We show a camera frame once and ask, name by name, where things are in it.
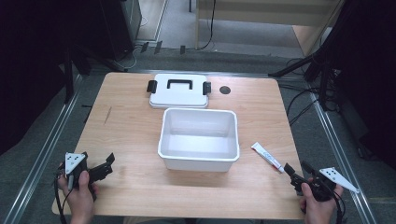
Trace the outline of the white plastic storage box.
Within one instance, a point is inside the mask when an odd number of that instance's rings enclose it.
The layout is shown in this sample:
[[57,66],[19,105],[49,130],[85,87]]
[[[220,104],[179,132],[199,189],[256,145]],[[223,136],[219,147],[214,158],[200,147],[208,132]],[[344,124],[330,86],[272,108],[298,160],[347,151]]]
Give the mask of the white plastic storage box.
[[228,172],[240,157],[233,111],[167,108],[158,155],[171,170]]

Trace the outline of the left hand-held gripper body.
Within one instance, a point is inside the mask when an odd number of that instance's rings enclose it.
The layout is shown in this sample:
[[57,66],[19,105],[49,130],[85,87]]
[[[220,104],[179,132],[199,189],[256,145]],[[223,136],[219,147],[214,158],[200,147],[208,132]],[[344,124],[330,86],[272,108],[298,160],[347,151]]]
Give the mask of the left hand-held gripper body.
[[71,153],[66,152],[64,155],[64,161],[58,168],[60,173],[59,177],[64,177],[66,180],[67,191],[70,192],[72,189],[79,188],[79,178],[83,171],[90,172],[87,166],[88,154],[83,153]]

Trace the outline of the black tripod stand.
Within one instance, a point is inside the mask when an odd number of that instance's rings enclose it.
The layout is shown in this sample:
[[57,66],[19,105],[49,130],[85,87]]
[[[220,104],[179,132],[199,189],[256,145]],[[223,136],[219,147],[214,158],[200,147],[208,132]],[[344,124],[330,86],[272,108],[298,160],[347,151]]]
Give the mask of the black tripod stand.
[[327,103],[329,102],[328,88],[329,81],[331,79],[332,61],[332,51],[325,47],[320,47],[317,51],[305,57],[304,59],[301,59],[297,63],[293,63],[292,65],[289,65],[280,71],[269,74],[269,77],[283,77],[297,68],[308,65],[308,68],[304,72],[304,79],[307,82],[312,82],[317,77],[320,77],[318,87],[318,102],[324,111],[330,111],[331,109],[327,106]]

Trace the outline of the light wooden furniture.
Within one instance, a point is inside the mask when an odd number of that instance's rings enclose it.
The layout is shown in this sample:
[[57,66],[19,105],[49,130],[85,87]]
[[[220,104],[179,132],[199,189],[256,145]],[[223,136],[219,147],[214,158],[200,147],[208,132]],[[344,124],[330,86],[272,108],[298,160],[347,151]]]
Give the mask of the light wooden furniture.
[[326,29],[333,26],[346,0],[196,0],[195,47],[199,20],[215,9],[215,19],[291,25],[305,56],[315,51]]

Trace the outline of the white ointment tube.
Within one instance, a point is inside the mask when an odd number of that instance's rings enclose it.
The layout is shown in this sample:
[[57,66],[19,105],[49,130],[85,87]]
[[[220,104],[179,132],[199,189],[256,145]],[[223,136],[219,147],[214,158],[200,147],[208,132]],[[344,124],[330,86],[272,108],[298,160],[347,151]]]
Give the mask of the white ointment tube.
[[251,148],[267,162],[269,162],[273,167],[275,167],[280,173],[285,172],[281,163],[276,158],[274,158],[259,142],[254,143]]

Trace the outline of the metal floor rail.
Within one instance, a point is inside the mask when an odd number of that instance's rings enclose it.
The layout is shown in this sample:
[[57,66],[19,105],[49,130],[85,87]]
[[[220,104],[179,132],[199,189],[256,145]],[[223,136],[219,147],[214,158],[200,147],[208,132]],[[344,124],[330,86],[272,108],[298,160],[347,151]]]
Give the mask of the metal floor rail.
[[34,163],[29,168],[28,175],[23,179],[21,188],[18,190],[18,194],[16,195],[12,206],[7,210],[5,220],[1,224],[17,224],[21,220],[21,216],[35,192],[39,179],[41,178],[58,139],[63,132],[64,126],[74,109],[82,83],[82,75],[77,75],[75,80],[72,82],[72,84],[75,85],[76,91],[72,94],[68,103],[62,104],[62,108],[51,126],[45,143],[40,148],[37,156],[35,157]]
[[375,215],[371,206],[369,205],[366,195],[364,194],[363,189],[361,188],[361,184],[351,167],[351,164],[347,158],[347,155],[344,151],[343,145],[341,144],[338,135],[332,125],[331,119],[327,112],[325,112],[318,102],[314,102],[315,110],[317,111],[318,118],[321,122],[321,125],[326,133],[326,136],[329,140],[329,143],[332,148],[332,153],[337,161],[337,166],[342,175],[348,180],[354,187],[357,187],[360,191],[356,193],[352,190],[349,191],[349,194],[352,198],[353,203],[355,204],[357,211],[360,215],[361,221],[363,224],[377,224]]

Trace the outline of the person's left hand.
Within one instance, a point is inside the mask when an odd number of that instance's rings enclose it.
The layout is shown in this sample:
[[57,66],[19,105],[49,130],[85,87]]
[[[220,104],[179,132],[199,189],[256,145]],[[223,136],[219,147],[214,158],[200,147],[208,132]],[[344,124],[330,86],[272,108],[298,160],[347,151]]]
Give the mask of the person's left hand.
[[89,173],[83,171],[79,178],[79,188],[67,191],[66,180],[64,177],[58,179],[58,186],[67,197],[66,201],[71,210],[72,217],[94,217],[94,200],[89,190]]

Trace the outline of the black cabinet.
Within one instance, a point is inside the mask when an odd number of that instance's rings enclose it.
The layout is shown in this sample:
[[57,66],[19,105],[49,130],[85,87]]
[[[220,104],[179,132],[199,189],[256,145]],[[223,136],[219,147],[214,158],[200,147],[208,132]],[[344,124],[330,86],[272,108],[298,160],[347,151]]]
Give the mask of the black cabinet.
[[120,61],[135,46],[142,21],[139,0],[97,0],[97,49],[108,59]]

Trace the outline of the person's right hand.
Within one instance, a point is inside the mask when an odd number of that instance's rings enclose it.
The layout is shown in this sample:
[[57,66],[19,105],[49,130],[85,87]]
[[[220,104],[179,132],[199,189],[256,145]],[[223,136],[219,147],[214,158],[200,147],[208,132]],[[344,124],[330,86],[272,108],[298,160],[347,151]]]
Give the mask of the person's right hand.
[[335,199],[318,202],[307,183],[303,183],[301,188],[304,196],[300,199],[300,208],[305,210],[304,223],[306,220],[331,220],[336,208]]

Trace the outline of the black metal stand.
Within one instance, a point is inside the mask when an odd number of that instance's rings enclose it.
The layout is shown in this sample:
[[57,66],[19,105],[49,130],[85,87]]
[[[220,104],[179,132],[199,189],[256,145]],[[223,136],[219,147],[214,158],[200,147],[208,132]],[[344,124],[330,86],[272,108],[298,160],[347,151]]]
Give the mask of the black metal stand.
[[88,49],[79,44],[67,44],[64,49],[64,102],[66,104],[71,101],[75,93],[73,67],[76,67],[82,75],[88,75],[91,72],[91,66],[88,62],[89,58],[92,58],[100,64],[106,66],[111,71],[123,72],[123,69],[121,69],[119,66],[115,65],[106,58],[103,58],[100,55],[96,54],[91,49]]

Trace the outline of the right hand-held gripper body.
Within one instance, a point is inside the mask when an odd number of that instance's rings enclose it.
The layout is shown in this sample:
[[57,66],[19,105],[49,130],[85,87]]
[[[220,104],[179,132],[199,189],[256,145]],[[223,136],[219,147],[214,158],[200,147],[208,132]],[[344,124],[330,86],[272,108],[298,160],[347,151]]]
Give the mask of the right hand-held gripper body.
[[334,167],[319,170],[310,169],[307,172],[312,176],[312,180],[308,182],[308,185],[311,188],[314,198],[319,202],[326,202],[332,199],[333,191],[337,185],[355,193],[361,192]]

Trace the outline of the dark curtain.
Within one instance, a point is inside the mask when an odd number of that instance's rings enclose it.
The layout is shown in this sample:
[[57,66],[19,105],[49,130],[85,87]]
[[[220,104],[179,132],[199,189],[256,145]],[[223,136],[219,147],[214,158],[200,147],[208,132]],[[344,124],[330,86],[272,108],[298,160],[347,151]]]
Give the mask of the dark curtain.
[[323,47],[358,142],[396,170],[396,0],[346,0]]
[[0,155],[65,89],[64,49],[78,43],[90,0],[0,0]]

